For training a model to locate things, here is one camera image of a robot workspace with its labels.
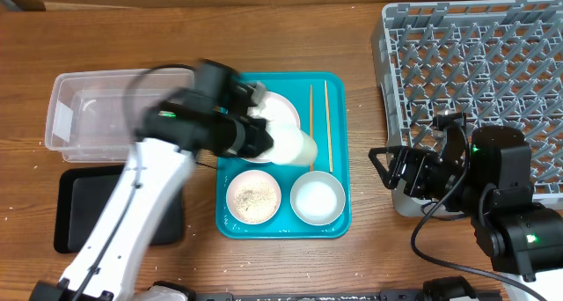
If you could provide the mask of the cream white cup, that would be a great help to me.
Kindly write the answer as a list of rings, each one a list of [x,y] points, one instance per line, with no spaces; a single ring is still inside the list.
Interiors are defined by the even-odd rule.
[[[295,125],[277,124],[267,130],[273,147],[266,159],[276,165],[309,166],[317,158],[318,146],[314,139]]]

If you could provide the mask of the small pink rice bowl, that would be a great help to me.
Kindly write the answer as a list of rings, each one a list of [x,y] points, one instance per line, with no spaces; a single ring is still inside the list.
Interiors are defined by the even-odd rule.
[[[237,175],[226,191],[229,212],[243,224],[263,224],[281,206],[282,192],[269,173],[249,170]]]

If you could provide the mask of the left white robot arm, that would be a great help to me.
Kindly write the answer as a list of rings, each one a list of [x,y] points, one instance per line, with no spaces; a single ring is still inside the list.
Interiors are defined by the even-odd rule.
[[[58,283],[39,281],[32,300],[131,300],[143,257],[172,200],[190,179],[201,151],[219,158],[256,158],[273,145],[267,120],[248,115],[264,98],[261,82],[204,59],[194,85],[134,112],[135,76],[122,111],[131,136],[127,162],[89,238]]]

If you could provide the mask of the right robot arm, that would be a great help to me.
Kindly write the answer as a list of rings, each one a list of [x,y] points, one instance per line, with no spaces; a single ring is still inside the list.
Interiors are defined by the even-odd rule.
[[[407,146],[373,148],[369,159],[384,186],[424,201],[410,243],[425,261],[503,283],[513,300],[562,298],[562,217],[534,202],[531,147],[510,127],[479,128],[466,135],[461,125],[441,128],[442,152]],[[423,225],[445,209],[468,218],[489,271],[445,261],[422,252]]]

